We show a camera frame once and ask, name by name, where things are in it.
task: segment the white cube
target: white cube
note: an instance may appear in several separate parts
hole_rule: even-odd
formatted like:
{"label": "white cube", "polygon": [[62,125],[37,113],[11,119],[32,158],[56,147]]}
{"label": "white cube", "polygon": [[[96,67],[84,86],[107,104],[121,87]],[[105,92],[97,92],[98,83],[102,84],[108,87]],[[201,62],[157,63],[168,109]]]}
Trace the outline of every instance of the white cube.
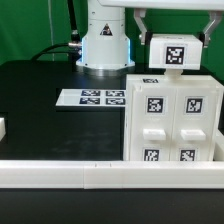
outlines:
{"label": "white cube", "polygon": [[199,70],[203,44],[193,35],[155,34],[150,44],[150,68]]}

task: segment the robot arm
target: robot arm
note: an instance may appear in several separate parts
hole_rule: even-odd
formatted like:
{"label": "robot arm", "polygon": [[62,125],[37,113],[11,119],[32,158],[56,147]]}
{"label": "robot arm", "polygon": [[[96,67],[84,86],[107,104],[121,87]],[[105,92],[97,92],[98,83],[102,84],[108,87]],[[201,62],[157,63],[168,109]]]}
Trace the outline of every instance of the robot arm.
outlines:
{"label": "robot arm", "polygon": [[206,10],[209,11],[210,21],[200,34],[199,39],[203,42],[205,48],[210,42],[210,35],[222,20],[222,11],[224,11],[223,0],[98,0],[103,6],[122,6],[135,8],[134,18],[141,31],[141,44],[144,45],[147,40],[147,28],[143,22],[147,8],[151,9],[176,9],[176,10]]}
{"label": "robot arm", "polygon": [[103,6],[224,11],[223,0],[98,0]]}

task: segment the green background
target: green background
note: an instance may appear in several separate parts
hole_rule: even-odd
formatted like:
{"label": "green background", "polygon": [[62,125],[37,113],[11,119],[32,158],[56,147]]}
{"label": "green background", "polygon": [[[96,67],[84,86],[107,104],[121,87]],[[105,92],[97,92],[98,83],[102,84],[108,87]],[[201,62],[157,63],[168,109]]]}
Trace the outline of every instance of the green background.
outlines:
{"label": "green background", "polygon": [[[87,0],[74,0],[81,36],[87,32]],[[28,60],[52,43],[70,40],[66,0],[1,0],[0,64],[10,60]],[[148,10],[146,24],[155,33],[195,34],[209,19],[207,12]],[[139,30],[133,9],[126,10],[126,34],[131,38],[131,57],[136,62],[148,61],[148,49],[140,45]],[[212,34],[208,49],[203,50],[202,65],[224,79],[224,21]],[[66,56],[43,56],[43,60],[66,60]]]}

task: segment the black cable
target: black cable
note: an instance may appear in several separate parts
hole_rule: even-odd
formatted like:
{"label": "black cable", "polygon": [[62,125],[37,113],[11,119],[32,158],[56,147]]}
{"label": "black cable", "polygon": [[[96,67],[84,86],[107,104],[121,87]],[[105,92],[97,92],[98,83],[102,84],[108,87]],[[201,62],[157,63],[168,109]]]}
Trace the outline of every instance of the black cable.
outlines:
{"label": "black cable", "polygon": [[44,50],[42,50],[41,52],[39,52],[38,54],[34,55],[31,58],[31,61],[36,61],[41,55],[46,54],[48,51],[53,50],[55,48],[59,48],[59,47],[68,47],[68,44],[67,43],[62,43],[62,44],[55,44],[55,45],[52,45],[50,47],[47,47]]}
{"label": "black cable", "polygon": [[69,54],[68,51],[50,51],[50,52],[40,52],[39,54],[35,55],[34,57],[32,57],[32,61],[36,61],[39,57],[41,57],[44,54]]}
{"label": "black cable", "polygon": [[75,10],[73,0],[67,0],[68,12],[70,17],[70,26],[72,30],[71,39],[72,41],[80,41],[81,38],[79,36],[76,19],[75,19]]}
{"label": "black cable", "polygon": [[67,0],[71,30],[77,30],[73,0]]}

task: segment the metal bracket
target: metal bracket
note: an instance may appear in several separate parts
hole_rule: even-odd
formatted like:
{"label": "metal bracket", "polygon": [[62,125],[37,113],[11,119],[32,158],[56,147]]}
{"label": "metal bracket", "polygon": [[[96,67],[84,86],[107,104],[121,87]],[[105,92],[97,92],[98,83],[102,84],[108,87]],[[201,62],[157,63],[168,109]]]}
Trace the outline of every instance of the metal bracket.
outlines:
{"label": "metal bracket", "polygon": [[141,44],[145,45],[145,37],[146,37],[146,33],[147,33],[147,27],[144,23],[144,21],[142,20],[143,18],[145,18],[146,15],[146,9],[135,9],[134,10],[134,19],[141,31],[141,34],[139,36],[140,40],[141,40]]}
{"label": "metal bracket", "polygon": [[210,42],[210,36],[212,32],[216,29],[219,23],[222,21],[222,12],[220,11],[210,11],[209,12],[210,21],[208,25],[203,30],[203,43],[204,48],[207,48]]}

